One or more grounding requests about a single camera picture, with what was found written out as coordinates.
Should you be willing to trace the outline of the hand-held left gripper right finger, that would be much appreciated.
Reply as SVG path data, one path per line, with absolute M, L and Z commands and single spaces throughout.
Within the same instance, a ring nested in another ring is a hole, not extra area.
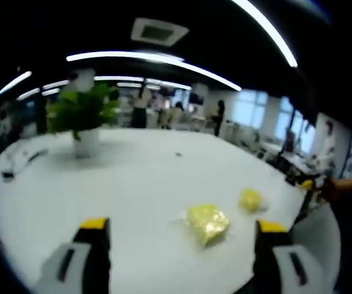
M 317 259 L 294 244 L 286 227 L 259 219 L 255 225 L 253 293 L 326 293 Z

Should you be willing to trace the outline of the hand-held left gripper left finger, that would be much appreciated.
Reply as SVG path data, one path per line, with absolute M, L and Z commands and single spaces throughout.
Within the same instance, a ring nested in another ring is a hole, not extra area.
M 87 219 L 42 265 L 36 293 L 110 293 L 111 221 Z

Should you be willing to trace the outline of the person's right hand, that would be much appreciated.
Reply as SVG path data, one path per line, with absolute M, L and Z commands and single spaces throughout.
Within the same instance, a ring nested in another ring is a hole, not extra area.
M 336 202 L 341 196 L 352 190 L 352 177 L 335 179 L 327 177 L 318 189 L 318 196 L 325 202 Z

